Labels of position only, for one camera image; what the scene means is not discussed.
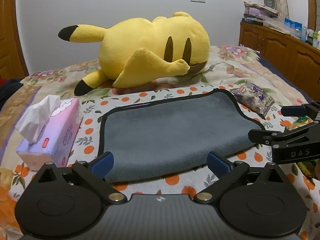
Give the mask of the purple snack bag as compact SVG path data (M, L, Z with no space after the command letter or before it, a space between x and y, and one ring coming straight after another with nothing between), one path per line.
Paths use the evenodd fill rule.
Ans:
M259 86L250 82L240 85L238 88L233 88L230 92L236 100L259 114L263 119L267 117L271 107L275 104L272 96L268 95Z

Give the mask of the stack of books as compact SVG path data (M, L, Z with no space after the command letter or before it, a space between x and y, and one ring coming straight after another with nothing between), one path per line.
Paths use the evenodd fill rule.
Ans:
M250 1L244 1L244 16L242 22L263 26L264 20L268 18L278 18L279 12L275 9L252 3Z

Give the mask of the dark blue blanket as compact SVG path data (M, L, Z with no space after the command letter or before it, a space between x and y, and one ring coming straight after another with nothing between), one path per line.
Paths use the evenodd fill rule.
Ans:
M23 86L21 81L22 79L0 79L0 109Z

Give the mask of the purple and grey towel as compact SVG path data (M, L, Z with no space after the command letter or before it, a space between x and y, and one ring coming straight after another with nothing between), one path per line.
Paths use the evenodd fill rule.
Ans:
M263 125L224 89L115 108L100 126L98 153L114 156L104 180L145 180L204 165L211 151L227 157L252 147L252 129Z

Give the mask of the blue white box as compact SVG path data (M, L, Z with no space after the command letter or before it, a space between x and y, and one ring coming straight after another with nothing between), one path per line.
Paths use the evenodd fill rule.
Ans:
M290 34L298 39L301 38L302 24L285 18L284 24L289 28Z

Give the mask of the floral bed quilt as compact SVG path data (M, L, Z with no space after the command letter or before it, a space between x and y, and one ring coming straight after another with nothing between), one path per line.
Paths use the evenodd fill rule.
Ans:
M124 92L125 95L118 96L105 85L79 97L84 119L69 154L68 167L77 160L91 161L97 156L101 116L114 107L204 94L214 88L230 90L246 82L255 83L276 101L265 119L246 106L240 105L247 116L261 122L266 129L283 131L286 128L293 128L293 124L297 124L295 118L283 117L280 107L292 103L294 105L305 103L306 96L302 96L297 89L290 88L293 85L284 81L284 77L280 77L280 74L275 74L274 70L270 71L267 63L263 63L263 57L258 55L254 50L244 47L211 46L207 71L193 79L164 79L157 81L156 88L143 88L139 93ZM19 83L23 86L2 108L1 239L21 237L14 218L14 204L35 174L16 153L16 147L22 141L22 137L15 130L17 120L27 107L38 103L49 94L57 94L61 99L74 97L73 90L78 81L98 68L98 60L93 60L66 68L36 72ZM271 159L270 147L260 145L246 151L241 150L230 158L231 161L245 161L251 166L264 166ZM287 164L281 167L303 197L307 207L306 221L299 235L302 239L319 239L319 181L308 179L299 166ZM207 167L196 167L188 172L140 183L115 184L115 188L128 198L133 193L182 193L193 197L195 193L212 185L216 180L216 176Z

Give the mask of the yellow Pikachu plush toy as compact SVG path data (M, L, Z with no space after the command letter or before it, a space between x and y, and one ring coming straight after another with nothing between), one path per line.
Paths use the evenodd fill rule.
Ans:
M110 28L71 25L61 29L58 37L73 43L100 43L100 69L78 82L76 96L108 80L113 88L126 89L164 77L196 75L209 59L210 40L205 28L182 11L152 21L130 18Z

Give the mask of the wooden sideboard cabinet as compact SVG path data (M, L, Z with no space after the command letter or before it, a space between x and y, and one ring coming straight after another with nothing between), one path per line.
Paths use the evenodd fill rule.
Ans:
M252 48L271 63L282 76L319 100L319 50L290 35L267 27L240 23L239 44Z

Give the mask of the pink tissue box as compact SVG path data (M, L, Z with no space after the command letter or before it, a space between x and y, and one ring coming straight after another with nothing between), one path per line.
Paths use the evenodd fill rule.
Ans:
M46 162L65 167L82 121L77 98L48 95L29 106L15 129L23 137L16 153L32 171Z

